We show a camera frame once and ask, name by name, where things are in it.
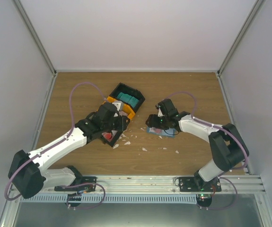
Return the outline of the blue leather card holder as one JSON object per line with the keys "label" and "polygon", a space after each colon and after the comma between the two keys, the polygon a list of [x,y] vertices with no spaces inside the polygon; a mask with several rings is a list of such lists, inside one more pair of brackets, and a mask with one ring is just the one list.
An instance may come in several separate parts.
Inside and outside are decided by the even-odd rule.
{"label": "blue leather card holder", "polygon": [[147,128],[147,133],[173,138],[176,135],[177,131],[175,129],[161,130],[157,128]]}

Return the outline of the black three-compartment card tray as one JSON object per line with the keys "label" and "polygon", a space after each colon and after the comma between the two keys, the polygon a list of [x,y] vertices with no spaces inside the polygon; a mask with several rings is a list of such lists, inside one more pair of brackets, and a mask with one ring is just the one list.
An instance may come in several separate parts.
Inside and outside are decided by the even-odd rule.
{"label": "black three-compartment card tray", "polygon": [[[106,101],[114,104],[121,116],[128,118],[123,121],[125,125],[128,126],[136,115],[136,112],[144,103],[145,97],[139,90],[124,83],[119,83],[106,98]],[[101,140],[104,144],[114,147],[124,131],[125,129],[114,129],[111,132],[103,132]]]}

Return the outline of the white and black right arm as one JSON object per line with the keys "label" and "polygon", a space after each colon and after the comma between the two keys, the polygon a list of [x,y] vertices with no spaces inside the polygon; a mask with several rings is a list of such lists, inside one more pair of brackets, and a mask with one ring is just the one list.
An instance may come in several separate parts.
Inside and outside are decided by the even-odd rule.
{"label": "white and black right arm", "polygon": [[249,151],[235,125],[213,124],[191,113],[179,112],[170,99],[159,102],[156,108],[158,113],[149,115],[146,120],[149,128],[163,131],[175,129],[209,143],[212,159],[194,174],[194,187],[198,191],[207,190],[214,178],[232,170],[242,161],[247,165]]}

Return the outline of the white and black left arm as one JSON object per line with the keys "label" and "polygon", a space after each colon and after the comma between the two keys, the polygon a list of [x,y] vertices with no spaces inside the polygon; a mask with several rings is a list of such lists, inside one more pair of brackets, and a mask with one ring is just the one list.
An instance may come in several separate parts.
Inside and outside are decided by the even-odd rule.
{"label": "white and black left arm", "polygon": [[73,167],[50,170],[50,166],[70,152],[99,139],[107,142],[107,133],[126,130],[130,120],[120,115],[123,102],[105,102],[85,119],[73,124],[64,135],[37,150],[18,151],[12,160],[8,186],[14,185],[19,196],[25,199],[38,194],[44,188],[68,187],[71,191],[81,188],[80,173]]}

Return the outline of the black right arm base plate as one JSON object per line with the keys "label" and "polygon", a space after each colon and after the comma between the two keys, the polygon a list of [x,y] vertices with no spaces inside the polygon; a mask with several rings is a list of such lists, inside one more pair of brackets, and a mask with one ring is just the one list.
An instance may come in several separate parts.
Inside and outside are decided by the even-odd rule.
{"label": "black right arm base plate", "polygon": [[198,180],[194,176],[178,177],[176,185],[179,186],[180,192],[221,192],[221,184],[218,178],[209,182]]}

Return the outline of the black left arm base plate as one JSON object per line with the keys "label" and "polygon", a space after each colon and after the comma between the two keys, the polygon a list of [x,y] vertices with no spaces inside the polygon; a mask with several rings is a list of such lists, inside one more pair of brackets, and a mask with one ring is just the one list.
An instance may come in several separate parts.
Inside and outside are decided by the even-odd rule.
{"label": "black left arm base plate", "polygon": [[94,192],[96,189],[95,185],[89,184],[89,185],[83,185],[78,186],[83,183],[96,183],[97,177],[96,176],[83,176],[80,178],[76,178],[70,186],[74,186],[73,188],[63,188],[61,186],[54,187],[54,190],[56,192]]}

